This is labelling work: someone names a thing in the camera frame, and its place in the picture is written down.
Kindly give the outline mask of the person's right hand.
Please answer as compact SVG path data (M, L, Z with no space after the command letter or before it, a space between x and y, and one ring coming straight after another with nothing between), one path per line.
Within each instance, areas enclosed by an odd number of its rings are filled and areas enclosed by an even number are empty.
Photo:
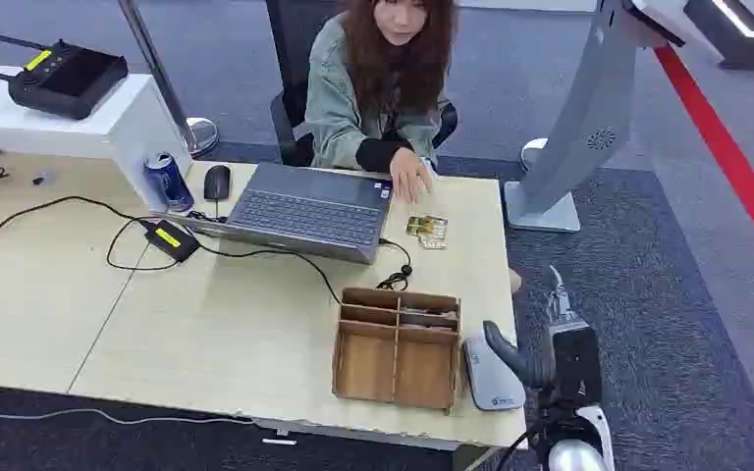
M390 163L390 175L396 198L416 204L433 190L431 173L424 161L412 150L399 148Z

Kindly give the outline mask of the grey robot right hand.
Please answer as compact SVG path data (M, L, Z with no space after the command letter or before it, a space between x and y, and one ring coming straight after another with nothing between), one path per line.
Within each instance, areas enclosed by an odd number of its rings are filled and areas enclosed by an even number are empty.
M487 345L513 371L522 384L532 389L551 386L561 371L557 353L561 352L554 344L564 336L579 330L583 323L570 305L565 282L560 272L550 264L545 272L551 290L547 296L545 318L547 338L543 353L531 355L521 351L503 336L498 325L489 320L483 322L483 334Z

